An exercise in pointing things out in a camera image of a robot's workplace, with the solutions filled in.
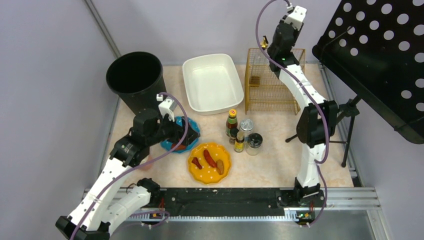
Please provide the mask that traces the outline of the small yellow label bottle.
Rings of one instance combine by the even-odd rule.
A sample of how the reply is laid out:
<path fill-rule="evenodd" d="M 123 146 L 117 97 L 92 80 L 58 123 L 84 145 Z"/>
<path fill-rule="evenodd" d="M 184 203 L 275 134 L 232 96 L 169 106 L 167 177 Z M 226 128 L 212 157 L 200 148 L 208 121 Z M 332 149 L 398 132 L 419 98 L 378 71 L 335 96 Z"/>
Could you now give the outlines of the small yellow label bottle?
<path fill-rule="evenodd" d="M 234 143 L 234 151 L 237 153 L 241 153 L 244 150 L 245 144 L 245 134 L 242 131 L 239 131 L 236 135 L 235 143 Z"/>

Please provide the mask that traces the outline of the silver lid glass jar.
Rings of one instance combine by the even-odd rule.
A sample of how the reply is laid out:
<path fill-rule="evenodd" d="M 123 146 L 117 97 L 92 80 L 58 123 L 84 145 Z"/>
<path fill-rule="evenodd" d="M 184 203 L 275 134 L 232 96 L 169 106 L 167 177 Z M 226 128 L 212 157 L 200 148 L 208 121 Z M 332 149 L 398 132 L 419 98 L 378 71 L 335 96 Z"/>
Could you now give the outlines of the silver lid glass jar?
<path fill-rule="evenodd" d="M 239 123 L 239 131 L 243 133 L 244 140 L 247 141 L 250 134 L 253 133 L 254 130 L 254 122 L 250 118 L 243 119 Z"/>

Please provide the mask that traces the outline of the glass bottle brown contents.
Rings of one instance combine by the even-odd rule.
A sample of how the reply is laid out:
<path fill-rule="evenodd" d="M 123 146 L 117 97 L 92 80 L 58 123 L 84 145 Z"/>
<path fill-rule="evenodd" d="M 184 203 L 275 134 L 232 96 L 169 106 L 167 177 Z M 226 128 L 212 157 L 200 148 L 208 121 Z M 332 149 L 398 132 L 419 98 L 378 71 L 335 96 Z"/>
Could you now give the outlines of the glass bottle brown contents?
<path fill-rule="evenodd" d="M 268 66 L 268 60 L 261 52 L 266 50 L 268 47 L 267 36 L 262 37 L 260 48 L 252 48 L 249 50 L 249 80 L 248 83 L 252 87 L 258 87 L 261 82 L 261 77 L 265 71 L 265 67 Z"/>

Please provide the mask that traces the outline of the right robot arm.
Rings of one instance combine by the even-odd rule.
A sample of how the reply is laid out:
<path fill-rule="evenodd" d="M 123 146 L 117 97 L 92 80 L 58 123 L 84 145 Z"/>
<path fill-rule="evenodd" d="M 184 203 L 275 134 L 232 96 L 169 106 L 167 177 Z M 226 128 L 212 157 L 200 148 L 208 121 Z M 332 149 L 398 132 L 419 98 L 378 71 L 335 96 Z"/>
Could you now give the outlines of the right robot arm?
<path fill-rule="evenodd" d="M 302 108 L 296 137 L 303 146 L 300 171 L 295 177 L 293 189 L 293 199 L 300 202 L 321 192 L 319 166 L 326 162 L 329 155 L 328 145 L 335 133 L 338 105 L 317 93 L 305 77 L 292 52 L 298 35 L 299 31 L 292 24 L 280 21 L 267 54 L 271 71 L 286 85 Z"/>

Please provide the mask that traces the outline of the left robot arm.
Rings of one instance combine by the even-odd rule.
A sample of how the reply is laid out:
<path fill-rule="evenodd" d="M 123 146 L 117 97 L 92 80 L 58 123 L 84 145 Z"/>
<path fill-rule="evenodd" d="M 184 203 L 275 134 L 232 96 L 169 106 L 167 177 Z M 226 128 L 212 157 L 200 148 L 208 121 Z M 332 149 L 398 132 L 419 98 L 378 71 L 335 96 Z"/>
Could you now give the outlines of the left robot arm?
<path fill-rule="evenodd" d="M 150 148 L 170 142 L 165 157 L 180 147 L 190 147 L 199 137 L 199 130 L 185 115 L 176 119 L 170 109 L 164 113 L 143 109 L 134 117 L 128 133 L 115 143 L 89 192 L 69 215 L 58 218 L 56 228 L 68 240 L 108 240 L 127 218 L 153 203 L 159 194 L 160 186 L 143 178 L 130 193 L 112 203 L 130 173 L 149 163 Z"/>

